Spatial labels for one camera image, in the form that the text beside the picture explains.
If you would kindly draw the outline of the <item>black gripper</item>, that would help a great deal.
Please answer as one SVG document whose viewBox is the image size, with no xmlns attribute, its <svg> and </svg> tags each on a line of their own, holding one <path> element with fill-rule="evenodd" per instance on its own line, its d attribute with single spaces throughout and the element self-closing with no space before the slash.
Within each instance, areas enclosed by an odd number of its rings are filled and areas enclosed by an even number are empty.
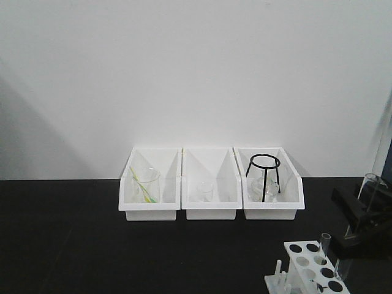
<svg viewBox="0 0 392 294">
<path fill-rule="evenodd" d="M 348 221 L 368 221 L 364 230 L 351 239 L 336 237 L 336 257 L 340 259 L 391 259 L 391 203 L 379 203 L 370 209 L 346 190 L 334 188 L 332 201 Z"/>
</svg>

